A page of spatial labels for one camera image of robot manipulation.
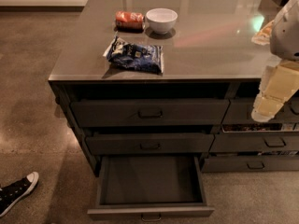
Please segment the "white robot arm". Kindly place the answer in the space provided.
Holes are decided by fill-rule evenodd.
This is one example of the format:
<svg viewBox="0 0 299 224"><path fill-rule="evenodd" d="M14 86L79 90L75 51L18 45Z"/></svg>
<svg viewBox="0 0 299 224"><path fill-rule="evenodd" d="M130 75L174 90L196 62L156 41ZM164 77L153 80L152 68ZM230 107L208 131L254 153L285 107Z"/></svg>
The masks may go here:
<svg viewBox="0 0 299 224"><path fill-rule="evenodd" d="M266 66L251 117L268 122L299 91L299 0L289 0L276 17L256 36L269 36L270 51L281 58Z"/></svg>

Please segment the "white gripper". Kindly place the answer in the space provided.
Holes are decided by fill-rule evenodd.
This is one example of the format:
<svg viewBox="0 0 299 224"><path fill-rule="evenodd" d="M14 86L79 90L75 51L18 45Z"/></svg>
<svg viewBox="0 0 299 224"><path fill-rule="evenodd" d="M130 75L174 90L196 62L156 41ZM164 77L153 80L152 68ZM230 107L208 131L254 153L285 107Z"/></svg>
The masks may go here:
<svg viewBox="0 0 299 224"><path fill-rule="evenodd" d="M268 22L251 41L257 45L269 45L273 21ZM268 122L299 90L299 62L281 60L275 66L267 66L262 74L261 94L253 104L251 117L257 122Z"/></svg>

